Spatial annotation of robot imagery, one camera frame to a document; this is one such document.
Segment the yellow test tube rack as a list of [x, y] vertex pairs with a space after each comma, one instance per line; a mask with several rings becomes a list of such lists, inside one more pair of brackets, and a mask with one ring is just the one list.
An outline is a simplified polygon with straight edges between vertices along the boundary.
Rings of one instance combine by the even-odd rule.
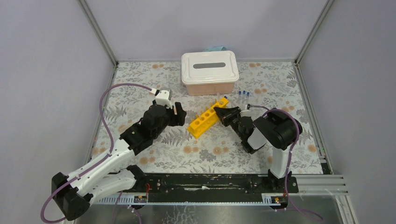
[[217, 121], [218, 116], [214, 111], [214, 107], [226, 108], [229, 103], [228, 97], [224, 96], [220, 98], [220, 101], [213, 105], [214, 101], [210, 103], [210, 107], [206, 107], [205, 111], [201, 111], [196, 115], [196, 118], [191, 121], [187, 127], [187, 131], [194, 137], [199, 138], [205, 133], [210, 127], [212, 127]]

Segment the pink plastic bin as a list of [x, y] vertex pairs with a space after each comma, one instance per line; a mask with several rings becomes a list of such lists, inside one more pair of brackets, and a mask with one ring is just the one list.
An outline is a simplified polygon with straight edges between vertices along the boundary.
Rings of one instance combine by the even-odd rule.
[[192, 84], [186, 85], [187, 92], [190, 96], [203, 96], [214, 94], [229, 94], [233, 90], [235, 82], [231, 83], [213, 83], [213, 84]]

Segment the white plastic bin lid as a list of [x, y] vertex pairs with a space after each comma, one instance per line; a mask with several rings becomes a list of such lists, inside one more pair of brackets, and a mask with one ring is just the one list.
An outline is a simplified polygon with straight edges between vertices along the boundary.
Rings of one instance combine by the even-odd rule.
[[184, 85], [234, 83], [240, 77], [235, 54], [229, 50], [185, 53], [181, 63]]

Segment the light blue cloth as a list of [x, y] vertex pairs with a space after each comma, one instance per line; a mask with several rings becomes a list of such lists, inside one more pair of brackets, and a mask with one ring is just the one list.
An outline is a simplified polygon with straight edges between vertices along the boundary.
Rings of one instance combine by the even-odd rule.
[[203, 52], [226, 51], [226, 46], [213, 46], [203, 50]]

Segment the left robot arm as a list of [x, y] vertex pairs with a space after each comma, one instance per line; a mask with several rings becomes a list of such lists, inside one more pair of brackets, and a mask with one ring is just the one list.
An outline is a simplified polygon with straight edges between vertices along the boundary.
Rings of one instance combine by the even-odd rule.
[[61, 172], [51, 179], [51, 196], [68, 221], [82, 216], [99, 199], [118, 191], [144, 188], [144, 173], [137, 165], [111, 171], [150, 147], [168, 126], [183, 126], [187, 113], [180, 102], [172, 107], [154, 100], [143, 117], [113, 140], [108, 150], [81, 168], [65, 175]]

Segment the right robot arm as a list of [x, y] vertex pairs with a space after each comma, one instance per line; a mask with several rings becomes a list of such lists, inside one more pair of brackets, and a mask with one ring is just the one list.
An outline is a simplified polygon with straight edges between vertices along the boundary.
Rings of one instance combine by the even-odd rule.
[[274, 147], [273, 162], [268, 171], [268, 186], [274, 192], [286, 187], [291, 171], [290, 153], [299, 140], [303, 128], [299, 121], [287, 112], [273, 108], [253, 120], [250, 110], [239, 107], [219, 108], [214, 111], [224, 126], [230, 126], [241, 140], [245, 152], [254, 154], [267, 144]]

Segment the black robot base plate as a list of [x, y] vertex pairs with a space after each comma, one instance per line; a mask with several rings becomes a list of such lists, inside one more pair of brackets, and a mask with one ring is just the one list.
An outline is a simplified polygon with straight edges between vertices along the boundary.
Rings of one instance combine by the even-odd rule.
[[263, 195], [298, 193], [295, 177], [278, 180], [257, 174], [146, 174], [124, 191], [147, 196], [150, 203], [261, 203]]

